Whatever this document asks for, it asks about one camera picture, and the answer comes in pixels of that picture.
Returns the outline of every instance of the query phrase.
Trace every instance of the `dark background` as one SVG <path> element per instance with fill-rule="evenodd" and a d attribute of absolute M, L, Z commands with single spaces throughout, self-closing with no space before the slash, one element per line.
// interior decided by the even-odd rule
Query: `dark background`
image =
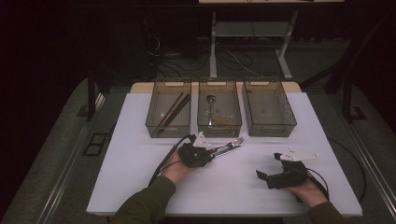
<path fill-rule="evenodd" d="M 294 39 L 352 39 L 364 35 L 363 31 L 369 30 L 390 8 L 373 9 L 369 7 L 370 1 L 347 1 L 346 5 L 354 2 L 360 2 L 361 6 L 301 12 Z M 387 6 L 387 2 L 391 1 L 375 1 L 377 6 Z M 157 35 L 165 45 L 183 49 L 186 55 L 194 57 L 196 37 L 208 36 L 210 32 L 208 11 L 150 12 L 150 27 L 142 22 L 147 13 L 124 9 L 74 10 L 70 2 L 61 1 L 0 0 L 0 85 L 4 99 L 0 218 L 65 102 L 88 71 L 93 71 L 100 91 L 108 91 L 112 85 L 131 84 L 137 79 L 150 80 L 154 68 L 149 65 L 149 58 L 142 57 L 147 55 L 150 35 Z M 395 14 L 390 13 L 381 24 L 350 73 L 393 130 L 396 130 L 396 92 L 390 80 L 394 79 L 396 69 L 392 39 L 396 31 Z M 231 18 L 230 11 L 219 15 L 224 20 L 251 20 L 244 13 L 235 12 Z"/>

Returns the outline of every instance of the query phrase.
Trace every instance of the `human hand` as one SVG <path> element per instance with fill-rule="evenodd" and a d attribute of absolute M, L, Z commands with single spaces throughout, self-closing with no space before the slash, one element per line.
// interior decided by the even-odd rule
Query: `human hand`
<path fill-rule="evenodd" d="M 309 208 L 329 201 L 319 187 L 310 179 L 306 179 L 300 186 L 284 188 L 284 190 L 299 197 Z"/>
<path fill-rule="evenodd" d="M 187 167 L 178 156 L 178 149 L 172 154 L 166 164 L 163 166 L 161 175 L 170 179 L 174 184 L 181 182 L 189 173 L 196 168 Z"/>

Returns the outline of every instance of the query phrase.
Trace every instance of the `dark green sleeve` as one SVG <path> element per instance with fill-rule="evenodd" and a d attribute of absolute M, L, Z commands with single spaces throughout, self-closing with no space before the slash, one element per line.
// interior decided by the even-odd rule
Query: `dark green sleeve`
<path fill-rule="evenodd" d="M 129 198 L 111 223 L 158 223 L 164 218 L 166 205 L 175 192 L 176 186 L 171 180 L 158 176 L 150 187 Z"/>
<path fill-rule="evenodd" d="M 330 202 L 321 203 L 308 211 L 313 224 L 346 224 L 347 221 Z"/>

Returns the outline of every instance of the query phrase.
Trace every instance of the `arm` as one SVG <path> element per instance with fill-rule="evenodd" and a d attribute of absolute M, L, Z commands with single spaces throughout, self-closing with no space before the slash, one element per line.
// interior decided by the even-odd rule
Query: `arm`
<path fill-rule="evenodd" d="M 165 208 L 176 192 L 176 184 L 195 170 L 180 161 L 177 151 L 164 167 L 167 165 L 169 167 L 165 168 L 148 188 L 134 194 L 120 207 L 111 220 L 112 224 L 158 223 L 165 217 Z"/>
<path fill-rule="evenodd" d="M 308 216 L 313 224 L 347 223 L 311 180 L 307 179 L 301 186 L 285 190 L 299 197 L 309 207 Z"/>

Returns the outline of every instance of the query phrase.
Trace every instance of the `floor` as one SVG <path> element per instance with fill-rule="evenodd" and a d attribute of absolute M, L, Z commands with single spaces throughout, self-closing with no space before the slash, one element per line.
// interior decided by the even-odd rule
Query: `floor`
<path fill-rule="evenodd" d="M 169 49 L 157 67 L 157 76 L 207 77 L 206 41 L 200 39 L 197 59 L 185 58 Z M 221 39 L 217 44 L 218 76 L 282 77 L 274 54 L 280 43 L 267 38 Z M 292 81 L 301 83 L 329 67 L 341 58 L 348 44 L 346 40 L 291 41 L 285 57 Z M 323 90 L 326 81 L 327 78 L 323 78 L 303 91 L 307 92 L 351 187 L 361 199 L 363 216 L 352 217 L 349 221 L 395 223 L 395 213 L 389 209 L 396 188 L 393 174 L 396 168 L 395 133 L 357 88 L 352 92 L 352 105 L 358 106 L 366 119 L 347 123 L 340 113 L 342 91 L 327 94 Z M 86 208 L 129 90 L 129 86 L 115 86 L 110 93 L 98 94 L 97 112 L 91 121 L 87 121 L 84 117 L 88 103 L 86 80 L 76 87 L 1 223 L 108 222 L 106 217 L 86 213 Z M 97 157 L 84 156 L 82 152 L 95 133 L 106 135 L 103 151 Z M 307 216 L 284 217 L 283 221 L 286 224 L 310 223 Z M 235 219 L 216 223 L 247 222 L 265 223 L 263 220 Z"/>

